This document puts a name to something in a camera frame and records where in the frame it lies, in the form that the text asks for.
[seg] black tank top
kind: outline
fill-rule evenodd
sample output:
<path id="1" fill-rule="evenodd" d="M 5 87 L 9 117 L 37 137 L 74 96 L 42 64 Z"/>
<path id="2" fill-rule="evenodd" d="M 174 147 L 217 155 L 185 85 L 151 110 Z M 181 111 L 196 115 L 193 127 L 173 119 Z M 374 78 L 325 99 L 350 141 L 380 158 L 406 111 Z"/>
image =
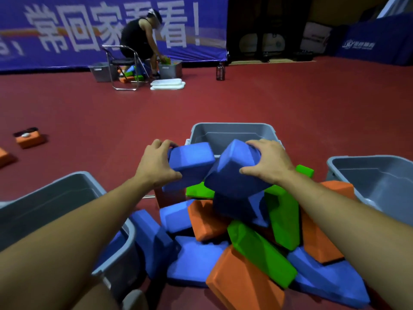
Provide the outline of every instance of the black tank top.
<path id="1" fill-rule="evenodd" d="M 126 24 L 121 34 L 121 45 L 126 45 L 131 48 L 137 48 L 143 43 L 148 42 L 145 31 L 142 30 L 142 28 L 139 26 L 139 21 L 141 19 L 147 20 L 142 17 L 139 19 L 132 20 Z"/>

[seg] red floor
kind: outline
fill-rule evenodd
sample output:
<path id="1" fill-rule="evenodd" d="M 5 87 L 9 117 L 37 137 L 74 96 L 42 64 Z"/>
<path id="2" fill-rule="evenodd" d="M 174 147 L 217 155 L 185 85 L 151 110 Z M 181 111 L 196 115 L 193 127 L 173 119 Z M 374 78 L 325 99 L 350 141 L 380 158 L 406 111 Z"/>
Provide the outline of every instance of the red floor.
<path id="1" fill-rule="evenodd" d="M 413 160 L 413 68 L 345 59 L 184 69 L 183 90 L 119 92 L 90 73 L 0 76 L 0 147 L 18 157 L 0 169 L 0 200 L 11 200 L 75 171 L 110 190 L 131 177 L 155 138 L 183 145 L 199 122 L 274 127 L 296 164 L 316 170 L 336 155 Z M 13 132 L 36 126 L 49 143 L 20 150 Z M 150 207 L 152 201 L 140 207 Z M 158 309 L 217 309 L 208 291 L 166 287 Z M 287 292 L 285 309 L 345 309 Z"/>

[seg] chair seat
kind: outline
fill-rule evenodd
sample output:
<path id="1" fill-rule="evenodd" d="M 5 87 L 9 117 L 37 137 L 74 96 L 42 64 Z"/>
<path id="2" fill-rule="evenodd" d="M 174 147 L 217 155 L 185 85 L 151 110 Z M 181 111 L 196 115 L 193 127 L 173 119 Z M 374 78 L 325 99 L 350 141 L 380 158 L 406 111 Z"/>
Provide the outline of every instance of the chair seat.
<path id="1" fill-rule="evenodd" d="M 123 66 L 123 65 L 132 66 L 132 65 L 135 65 L 135 59 L 134 58 L 114 59 L 114 60 L 111 60 L 110 63 L 116 66 Z"/>

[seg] black shorts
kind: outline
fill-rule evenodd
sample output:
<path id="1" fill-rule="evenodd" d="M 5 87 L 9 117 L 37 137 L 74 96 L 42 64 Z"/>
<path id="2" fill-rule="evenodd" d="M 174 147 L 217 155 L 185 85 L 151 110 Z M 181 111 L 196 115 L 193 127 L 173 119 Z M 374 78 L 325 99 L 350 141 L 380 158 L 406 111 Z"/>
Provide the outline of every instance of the black shorts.
<path id="1" fill-rule="evenodd" d="M 125 44 L 125 45 L 132 48 L 133 50 L 135 50 L 137 55 L 139 56 L 139 58 L 141 60 L 149 59 L 150 57 L 152 57 L 154 55 L 154 52 L 153 52 L 151 46 L 149 45 L 149 43 L 145 42 L 145 43 L 142 43 L 141 45 L 139 45 L 137 47 L 129 46 L 127 44 Z M 121 48 L 121 52 L 125 57 L 133 58 L 133 52 L 130 51 L 129 49 Z"/>

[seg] dark plastic bottle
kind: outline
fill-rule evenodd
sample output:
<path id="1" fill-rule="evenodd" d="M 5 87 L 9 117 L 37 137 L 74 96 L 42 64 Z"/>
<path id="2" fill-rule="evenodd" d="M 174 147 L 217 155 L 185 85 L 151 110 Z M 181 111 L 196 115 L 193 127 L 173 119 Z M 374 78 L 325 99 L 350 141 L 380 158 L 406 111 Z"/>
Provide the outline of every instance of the dark plastic bottle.
<path id="1" fill-rule="evenodd" d="M 224 64 L 222 64 L 222 62 L 219 62 L 219 65 L 216 67 L 216 80 L 225 80 L 225 66 Z"/>

